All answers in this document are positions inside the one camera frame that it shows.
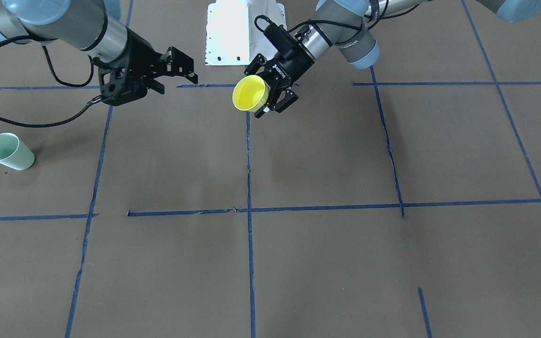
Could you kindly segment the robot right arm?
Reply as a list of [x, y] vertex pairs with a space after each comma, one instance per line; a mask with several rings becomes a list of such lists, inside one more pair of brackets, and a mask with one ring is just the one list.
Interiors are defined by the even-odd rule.
[[110, 106], [164, 94], [159, 77], [198, 83], [191, 57], [175, 47], [160, 53], [120, 22], [117, 0], [0, 0], [0, 41], [48, 44], [61, 40], [89, 55], [98, 68], [101, 101]]

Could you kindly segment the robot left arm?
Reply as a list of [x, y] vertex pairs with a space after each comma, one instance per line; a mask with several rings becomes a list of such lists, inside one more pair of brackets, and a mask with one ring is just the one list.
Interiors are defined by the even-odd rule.
[[421, 4], [420, 0], [320, 0], [310, 19], [290, 29], [257, 15], [254, 27], [276, 52], [272, 58], [254, 56], [232, 92], [232, 103], [256, 118], [282, 113], [298, 100], [292, 89], [296, 81], [331, 48], [339, 49], [356, 70], [370, 68], [380, 55], [372, 28]]

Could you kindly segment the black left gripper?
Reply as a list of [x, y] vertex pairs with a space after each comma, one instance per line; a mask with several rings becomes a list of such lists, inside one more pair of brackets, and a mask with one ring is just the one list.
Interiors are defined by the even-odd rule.
[[269, 60], [263, 54], [257, 54], [244, 70], [245, 76], [258, 76], [274, 92], [268, 100], [254, 111], [255, 118], [261, 118], [264, 114], [275, 112], [282, 113], [299, 96], [290, 88], [302, 75], [314, 64], [308, 52], [301, 46], [296, 45], [291, 49], [281, 49]]

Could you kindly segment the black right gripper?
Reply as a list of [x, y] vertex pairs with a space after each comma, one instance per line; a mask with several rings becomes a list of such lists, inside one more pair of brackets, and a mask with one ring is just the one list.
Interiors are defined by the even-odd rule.
[[198, 84], [194, 60], [174, 46], [165, 54], [156, 52], [148, 41], [132, 30], [127, 31], [127, 44], [112, 62], [101, 63], [98, 70], [101, 102], [120, 106], [144, 98], [148, 90], [161, 95], [165, 86], [159, 76], [184, 77]]

